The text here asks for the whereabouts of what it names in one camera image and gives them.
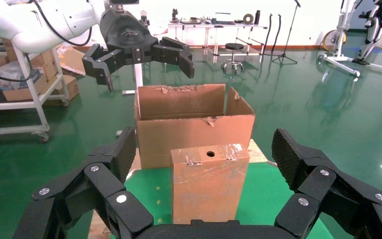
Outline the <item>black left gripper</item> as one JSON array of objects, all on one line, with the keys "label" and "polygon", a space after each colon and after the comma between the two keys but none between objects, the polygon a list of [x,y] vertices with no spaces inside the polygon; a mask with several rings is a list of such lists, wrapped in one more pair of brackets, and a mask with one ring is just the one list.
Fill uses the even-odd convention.
[{"label": "black left gripper", "polygon": [[114,89],[111,75],[123,65],[157,61],[177,65],[188,78],[194,77],[190,47],[169,37],[158,42],[133,15],[107,10],[99,27],[108,49],[94,44],[82,62],[86,75],[95,78],[98,85],[106,85],[111,93]]}]

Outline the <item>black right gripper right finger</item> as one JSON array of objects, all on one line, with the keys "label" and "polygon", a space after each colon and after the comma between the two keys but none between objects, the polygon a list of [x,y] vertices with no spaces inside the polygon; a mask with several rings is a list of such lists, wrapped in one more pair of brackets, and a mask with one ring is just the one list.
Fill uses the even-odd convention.
[{"label": "black right gripper right finger", "polygon": [[356,239],[382,239],[382,190],[341,171],[319,149],[274,132],[272,157],[293,195],[274,225],[294,238],[308,236],[321,214]]}]

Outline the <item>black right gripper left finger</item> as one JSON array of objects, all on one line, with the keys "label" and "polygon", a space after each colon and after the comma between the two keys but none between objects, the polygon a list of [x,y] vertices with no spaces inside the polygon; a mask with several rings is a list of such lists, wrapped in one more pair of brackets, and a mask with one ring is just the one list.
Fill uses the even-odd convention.
[{"label": "black right gripper left finger", "polygon": [[128,126],[115,142],[94,148],[79,167],[35,190],[13,237],[65,239],[94,210],[117,239],[137,238],[154,218],[125,187],[135,155],[136,133]]}]

